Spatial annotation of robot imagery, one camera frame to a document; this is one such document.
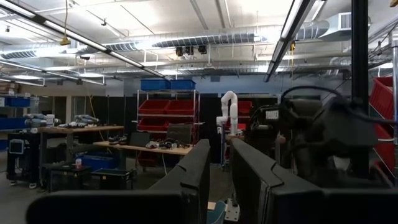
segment concrete floor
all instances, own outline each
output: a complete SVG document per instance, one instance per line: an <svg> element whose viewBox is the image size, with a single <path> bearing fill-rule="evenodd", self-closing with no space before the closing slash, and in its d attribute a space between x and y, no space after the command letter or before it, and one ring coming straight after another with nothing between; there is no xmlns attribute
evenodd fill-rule
<svg viewBox="0 0 398 224"><path fill-rule="evenodd" d="M29 190L24 183L11 187L6 179L6 157L6 152L0 152L0 223L23 224L29 204L46 193L39 193L37 189ZM134 159L127 160L127 168L130 167L134 167ZM147 189L163 176L164 170L161 167L147 168L147 172L139 169L138 180L134 187ZM223 172L218 167L211 167L209 202L226 200L231 195L232 189L229 173Z"/></svg>

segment wire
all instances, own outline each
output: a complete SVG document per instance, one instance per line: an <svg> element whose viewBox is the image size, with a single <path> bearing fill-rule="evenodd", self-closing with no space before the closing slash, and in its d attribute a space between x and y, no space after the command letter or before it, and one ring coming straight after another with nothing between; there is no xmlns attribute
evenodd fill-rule
<svg viewBox="0 0 398 224"><path fill-rule="evenodd" d="M340 86L342 86L345 82L347 82L347 80L342 81L336 88L334 88L334 90L337 90ZM330 96L331 93L327 94L327 96L325 96L324 98L322 98L321 101L323 101L324 99L328 98L328 96Z"/></svg>
<svg viewBox="0 0 398 224"><path fill-rule="evenodd" d="M65 30L63 32L63 38L67 39L67 22L68 22L68 0L65 0Z"/></svg>
<svg viewBox="0 0 398 224"><path fill-rule="evenodd" d="M379 45L371 52L371 54L373 54L381 46L381 44L387 39L387 37L397 27L397 25L398 25L398 22L395 23L395 25L392 27L392 29L387 33L387 35L383 38L383 40L381 42L379 42Z"/></svg>
<svg viewBox="0 0 398 224"><path fill-rule="evenodd" d="M283 92L282 96L280 97L280 100L283 101L283 99L285 98L285 96L290 93L291 91L294 90L304 90L304 89L311 89L311 90L322 90L322 91L328 91L332 94L335 94L342 102L344 103L344 109L349 112L351 115L353 115L354 117L365 121L365 122L370 122L370 123L377 123L377 124L393 124L393 125L398 125L398 122L393 121L393 120L386 120L386 119L377 119L377 118L369 118L364 114L360 114L357 113L356 111L354 111L352 108L349 107L349 103L348 100L346 98L343 97L343 95L341 93L339 93L336 90L332 90L330 88L326 88L326 87L321 87L321 86L314 86L314 85L304 85L304 86L295 86L292 87L286 91Z"/></svg>
<svg viewBox="0 0 398 224"><path fill-rule="evenodd" d="M163 160L164 173L167 175L166 163L164 162L164 154L163 153L162 153L162 160Z"/></svg>

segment black cable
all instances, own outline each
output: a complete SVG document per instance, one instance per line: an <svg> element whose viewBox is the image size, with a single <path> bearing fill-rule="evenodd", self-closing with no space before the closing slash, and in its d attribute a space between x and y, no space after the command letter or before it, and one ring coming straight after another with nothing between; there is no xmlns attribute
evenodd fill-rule
<svg viewBox="0 0 398 224"><path fill-rule="evenodd" d="M340 98L340 100L342 102L345 102L344 104L344 108L347 112L349 112L350 114L352 114L354 117L365 121L365 122L371 122L371 123L377 123L377 124L392 124L392 125L398 125L398 122L395 122L393 120L386 120L386 119L377 119L377 118L369 118L364 114L359 114L356 111L354 111L353 109L351 109L349 107L349 103L348 100L346 98L343 97L343 95L341 93L339 93L336 90L332 90L330 88L326 88L326 87L320 87L320 86L313 86L313 85L304 85L304 86L295 86L292 88L289 88L288 90L284 91L284 93L282 94L282 96L280 97L280 101L283 101L285 96L290 93L291 91L294 90L303 90L303 89L311 89L311 90L322 90L322 91L328 91L330 93L335 94L338 98Z"/></svg>
<svg viewBox="0 0 398 224"><path fill-rule="evenodd" d="M383 38L383 40L379 43L379 45L371 52L371 54L373 54L377 50L377 48L379 48L381 46L381 44L387 39L387 37L397 27L397 25L398 25L398 22L395 23L395 25L392 27L392 29L387 33L387 35L385 36L385 38Z"/></svg>
<svg viewBox="0 0 398 224"><path fill-rule="evenodd" d="M335 88L335 90L337 90L337 89L338 89L340 86L342 86L345 82L347 82L347 80L342 81L342 82L340 83L340 85L338 85L338 86ZM321 101L323 101L324 99L328 98L328 96L330 96L330 95L331 95L331 93L327 94L327 96L325 96L324 98L322 98Z"/></svg>

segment blue storage bin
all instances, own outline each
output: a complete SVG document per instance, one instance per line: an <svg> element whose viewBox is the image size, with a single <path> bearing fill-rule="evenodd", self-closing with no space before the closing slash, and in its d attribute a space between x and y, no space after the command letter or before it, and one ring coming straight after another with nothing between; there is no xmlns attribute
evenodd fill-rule
<svg viewBox="0 0 398 224"><path fill-rule="evenodd" d="M172 90L194 90L196 83L192 80L171 80Z"/></svg>
<svg viewBox="0 0 398 224"><path fill-rule="evenodd" d="M5 151L8 147L8 140L7 139L1 139L0 140L0 152Z"/></svg>
<svg viewBox="0 0 398 224"><path fill-rule="evenodd" d="M169 90L170 82L167 80L141 80L141 90Z"/></svg>
<svg viewBox="0 0 398 224"><path fill-rule="evenodd" d="M119 158L104 152L93 152L78 156L83 166L90 166L92 171L99 169L115 169L119 165Z"/></svg>
<svg viewBox="0 0 398 224"><path fill-rule="evenodd" d="M20 98L20 97L9 97L6 99L6 105L15 106L15 107L30 107L30 99Z"/></svg>
<svg viewBox="0 0 398 224"><path fill-rule="evenodd" d="M24 129L25 118L0 118L0 130L5 129Z"/></svg>

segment desk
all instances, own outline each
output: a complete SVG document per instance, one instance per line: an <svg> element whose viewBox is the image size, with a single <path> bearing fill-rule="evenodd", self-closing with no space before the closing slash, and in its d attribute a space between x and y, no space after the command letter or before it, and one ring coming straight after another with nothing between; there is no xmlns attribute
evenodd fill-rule
<svg viewBox="0 0 398 224"><path fill-rule="evenodd" d="M156 153L162 153L162 154L174 154L174 155L179 155L179 156L185 156L192 150L192 146L185 148L185 149L184 148L147 149L145 147L139 147L139 146L120 146L119 144L110 145L108 141L94 142L93 145L118 149L119 155L120 155L120 166L119 166L120 169L126 168L126 154L124 153L124 150L134 150L136 152L137 151L156 152Z"/></svg>
<svg viewBox="0 0 398 224"><path fill-rule="evenodd" d="M40 182L43 181L43 165L47 162L47 134L48 133L57 133L57 134L66 134L67 135L67 150L65 151L67 162L71 162L73 157L70 154L70 149L73 147L73 135L75 133L87 133L87 132L95 132L95 131L110 131L110 130L122 130L124 126L98 126L98 127L90 127L90 128L59 128L59 127L42 127L37 128L37 131L40 133Z"/></svg>

